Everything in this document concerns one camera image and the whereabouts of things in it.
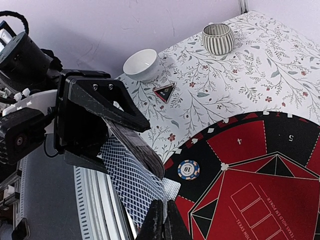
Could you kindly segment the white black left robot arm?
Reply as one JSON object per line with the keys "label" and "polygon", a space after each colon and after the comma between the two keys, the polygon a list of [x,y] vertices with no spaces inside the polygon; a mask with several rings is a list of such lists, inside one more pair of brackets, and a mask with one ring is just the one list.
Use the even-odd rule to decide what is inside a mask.
{"label": "white black left robot arm", "polygon": [[26,18],[13,11],[2,16],[21,20],[24,31],[15,33],[6,22],[0,24],[0,81],[15,93],[1,98],[12,107],[53,93],[44,108],[25,105],[0,118],[0,161],[14,165],[45,141],[46,127],[53,125],[57,154],[74,166],[104,171],[98,159],[110,134],[148,170],[157,160],[140,133],[150,129],[149,121],[135,106],[125,85],[103,71],[63,69],[51,50],[39,48],[29,37]]}

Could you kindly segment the white blue poker chip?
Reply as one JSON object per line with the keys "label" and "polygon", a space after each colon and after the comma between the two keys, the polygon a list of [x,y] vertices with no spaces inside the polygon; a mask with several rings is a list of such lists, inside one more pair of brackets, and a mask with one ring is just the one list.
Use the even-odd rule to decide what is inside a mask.
{"label": "white blue poker chip", "polygon": [[183,180],[195,180],[200,175],[200,165],[195,160],[183,160],[177,167],[177,174]]}

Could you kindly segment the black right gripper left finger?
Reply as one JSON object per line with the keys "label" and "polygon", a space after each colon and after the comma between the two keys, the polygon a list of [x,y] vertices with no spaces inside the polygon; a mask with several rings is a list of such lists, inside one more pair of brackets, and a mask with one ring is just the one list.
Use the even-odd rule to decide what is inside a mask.
{"label": "black right gripper left finger", "polygon": [[136,240],[163,239],[164,209],[161,200],[153,200],[139,230]]}

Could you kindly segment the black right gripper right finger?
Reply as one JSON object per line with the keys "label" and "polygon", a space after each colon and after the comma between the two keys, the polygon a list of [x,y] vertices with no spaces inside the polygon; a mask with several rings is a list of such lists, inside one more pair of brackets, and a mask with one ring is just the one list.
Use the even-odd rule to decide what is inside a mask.
{"label": "black right gripper right finger", "polygon": [[191,236],[184,224],[174,200],[167,202],[167,216],[163,230],[164,240],[191,240]]}

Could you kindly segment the blue playing card deck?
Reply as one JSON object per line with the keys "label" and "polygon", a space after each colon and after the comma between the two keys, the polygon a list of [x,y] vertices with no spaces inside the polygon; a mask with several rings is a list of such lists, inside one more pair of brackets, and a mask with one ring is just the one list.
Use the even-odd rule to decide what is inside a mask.
{"label": "blue playing card deck", "polygon": [[142,226],[153,200],[167,203],[178,196],[179,182],[148,171],[110,131],[100,148],[111,182],[133,222]]}

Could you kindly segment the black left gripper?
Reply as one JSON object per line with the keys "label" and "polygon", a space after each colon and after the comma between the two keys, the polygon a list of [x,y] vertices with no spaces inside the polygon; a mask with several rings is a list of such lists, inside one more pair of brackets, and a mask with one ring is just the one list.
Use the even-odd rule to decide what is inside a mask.
{"label": "black left gripper", "polygon": [[104,120],[139,133],[151,128],[124,83],[103,71],[63,70],[55,116],[54,148],[64,161],[105,174],[108,171],[98,157],[109,136]]}

